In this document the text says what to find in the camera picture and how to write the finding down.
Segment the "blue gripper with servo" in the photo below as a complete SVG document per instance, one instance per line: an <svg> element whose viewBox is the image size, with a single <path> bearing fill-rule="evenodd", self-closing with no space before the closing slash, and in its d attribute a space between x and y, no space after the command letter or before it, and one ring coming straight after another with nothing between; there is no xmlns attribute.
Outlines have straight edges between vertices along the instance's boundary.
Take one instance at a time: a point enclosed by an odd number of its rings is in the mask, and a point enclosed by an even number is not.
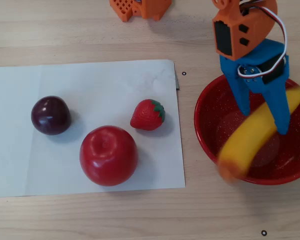
<svg viewBox="0 0 300 240"><path fill-rule="evenodd" d="M220 57L220 66L231 88L237 106L244 116L250 114L250 90L262 95L273 116L277 131L288 132L290 110L286 94L286 81L290 74L289 57L284 44L265 39L254 50L233 61Z"/></svg>

